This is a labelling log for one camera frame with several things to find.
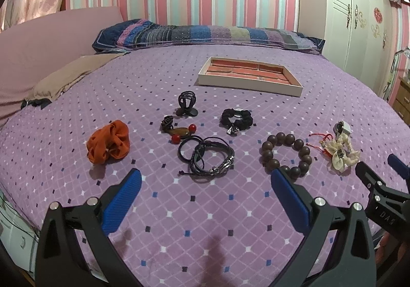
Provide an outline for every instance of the black cord bracelet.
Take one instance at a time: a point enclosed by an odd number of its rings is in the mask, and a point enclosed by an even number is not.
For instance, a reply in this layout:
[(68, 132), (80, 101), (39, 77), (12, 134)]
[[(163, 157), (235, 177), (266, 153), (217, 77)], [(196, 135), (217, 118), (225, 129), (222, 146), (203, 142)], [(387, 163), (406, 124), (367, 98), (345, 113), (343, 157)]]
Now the black cord bracelet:
[[(234, 116), (239, 116), (240, 119), (235, 120), (233, 123), (229, 120)], [(227, 134), (235, 134), (239, 131), (244, 131), (252, 126), (253, 118), (251, 117), (251, 112), (248, 110), (234, 110), (225, 109), (221, 115), (221, 124), (228, 128)]]
[[(217, 142), (217, 141), (211, 141), (209, 139), (221, 140), (223, 143)], [(186, 144), (190, 140), (198, 142), (198, 145), (194, 148), (191, 158), (187, 159), (184, 156), (182, 156), (181, 149), (184, 146), (184, 144)], [(227, 156), (219, 166), (212, 167), (210, 170), (205, 170), (204, 169), (205, 162), (202, 157), (206, 149), (212, 149), (212, 148), (223, 150), (224, 152), (226, 152)], [(202, 139), (201, 137), (197, 135), (192, 135), (181, 142), (181, 144), (178, 147), (178, 156), (182, 161), (189, 164), (189, 168), (192, 171), (192, 172), (184, 172), (181, 170), (179, 172), (180, 175), (185, 174), (185, 175), (195, 175), (195, 176), (201, 176), (201, 177), (212, 177), (212, 176), (223, 176), (224, 174), (226, 174), (226, 172), (229, 170), (231, 165), (233, 165), (233, 161), (235, 158), (235, 151), (233, 150), (233, 148), (229, 146), (229, 144), (224, 139), (221, 139), (219, 137), (206, 137)]]

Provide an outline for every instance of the purple bedsheet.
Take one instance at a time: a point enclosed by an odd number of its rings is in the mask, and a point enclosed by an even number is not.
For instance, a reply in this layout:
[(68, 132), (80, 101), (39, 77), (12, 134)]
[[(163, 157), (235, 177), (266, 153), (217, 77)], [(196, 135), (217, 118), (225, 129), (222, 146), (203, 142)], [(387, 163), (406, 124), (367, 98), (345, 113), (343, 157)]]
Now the purple bedsheet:
[[(198, 71), (210, 56), (286, 65), (304, 86), (302, 96), (197, 86)], [(196, 93), (199, 115), (176, 120), (178, 125), (195, 123), (198, 135), (221, 136), (235, 149), (234, 169), (210, 183), (178, 176), (186, 165), (177, 159), (169, 135), (159, 131), (184, 90)], [(219, 126), (228, 107), (251, 109), (254, 126), (229, 137)], [(130, 153), (122, 161), (93, 166), (85, 142), (116, 119), (130, 129)], [(41, 226), (52, 201), (82, 204), (117, 184), (132, 167), (139, 168), (141, 192), (110, 238), (144, 286), (267, 286), (302, 236), (271, 190), (259, 162), (261, 142), (282, 131), (317, 143), (319, 138), (309, 133), (332, 131), (340, 120), (353, 126), (352, 144), (363, 150), (362, 160), (388, 186), (404, 190), (404, 181), (386, 161), (394, 152), (410, 162), (410, 129), (369, 88), (322, 56), (231, 45), (144, 49), (96, 70), (45, 109), (26, 107), (14, 115), (0, 132), (1, 188), (19, 211)], [(299, 161), (286, 147), (274, 153), (289, 166)], [(368, 191), (354, 171), (340, 176), (319, 151), (311, 155), (311, 169), (298, 184), (334, 205), (358, 201), (366, 206)], [(219, 156), (209, 154), (209, 165), (218, 161)], [(373, 223), (371, 228), (378, 229)], [(314, 271), (323, 265), (332, 237)], [(87, 240), (80, 244), (96, 268)]]

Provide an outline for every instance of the blue gripper pad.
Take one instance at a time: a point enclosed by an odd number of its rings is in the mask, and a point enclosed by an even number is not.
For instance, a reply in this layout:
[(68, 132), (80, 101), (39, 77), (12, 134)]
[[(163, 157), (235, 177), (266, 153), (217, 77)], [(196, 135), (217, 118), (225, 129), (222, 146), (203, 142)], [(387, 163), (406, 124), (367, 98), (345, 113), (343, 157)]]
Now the blue gripper pad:
[(396, 155), (390, 154), (387, 158), (387, 163), (404, 180), (408, 180), (410, 178), (409, 167), (406, 166), (406, 164), (404, 164)]
[(102, 214), (101, 228), (105, 236), (117, 231), (141, 186), (141, 172), (135, 169)]
[(271, 173), (272, 189), (282, 204), (293, 228), (307, 235), (310, 232), (310, 212), (278, 168)]

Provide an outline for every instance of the box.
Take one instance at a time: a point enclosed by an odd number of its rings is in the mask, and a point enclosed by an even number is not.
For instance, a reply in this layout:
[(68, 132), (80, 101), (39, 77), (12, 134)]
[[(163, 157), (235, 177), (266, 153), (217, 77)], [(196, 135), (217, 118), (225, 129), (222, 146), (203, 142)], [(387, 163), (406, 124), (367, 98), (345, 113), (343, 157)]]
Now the box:
[(300, 97), (303, 87), (285, 66), (251, 60), (210, 57), (198, 83)]

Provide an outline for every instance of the orange scrunchie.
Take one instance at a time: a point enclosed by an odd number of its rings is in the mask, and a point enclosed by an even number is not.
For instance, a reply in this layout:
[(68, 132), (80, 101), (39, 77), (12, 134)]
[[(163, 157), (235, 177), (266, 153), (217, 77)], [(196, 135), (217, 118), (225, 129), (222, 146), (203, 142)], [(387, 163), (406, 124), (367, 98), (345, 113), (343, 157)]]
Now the orange scrunchie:
[(96, 130), (87, 141), (87, 157), (94, 164), (103, 164), (110, 156), (122, 159), (130, 151), (128, 126), (116, 120)]

